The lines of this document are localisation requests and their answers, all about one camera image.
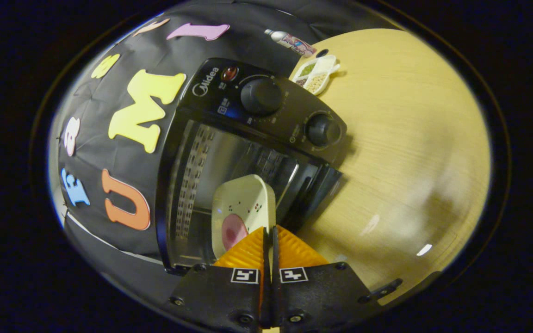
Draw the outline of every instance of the spice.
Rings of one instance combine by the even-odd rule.
[[[320,89],[320,86],[322,86],[322,84],[324,83],[324,80],[326,80],[326,76],[328,76],[327,73],[314,76],[313,78],[311,78],[309,84],[304,88],[311,93],[317,92],[317,90]]]
[[[311,70],[314,69],[315,65],[316,65],[316,63],[312,63],[312,64],[309,64],[309,65],[305,66],[305,68],[302,70],[302,73],[300,74],[300,76],[308,75],[311,72]]]

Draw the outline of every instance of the table surface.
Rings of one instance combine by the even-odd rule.
[[[402,278],[384,305],[446,268],[471,236],[490,179],[482,110],[459,74],[408,32],[353,31],[314,46],[341,65],[319,98],[347,123],[344,175],[297,234],[329,261],[348,262],[371,290]]]

